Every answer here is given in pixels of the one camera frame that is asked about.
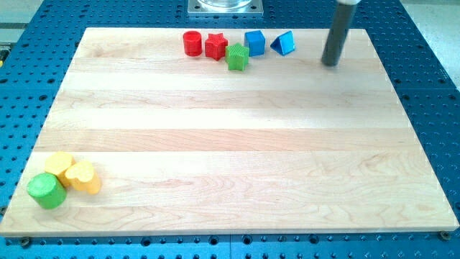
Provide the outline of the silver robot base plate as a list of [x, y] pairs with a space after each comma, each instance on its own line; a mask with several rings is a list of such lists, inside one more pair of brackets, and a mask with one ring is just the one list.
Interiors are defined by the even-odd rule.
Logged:
[[262, 0], [188, 0], [187, 11], [192, 16], [256, 15], [264, 13]]

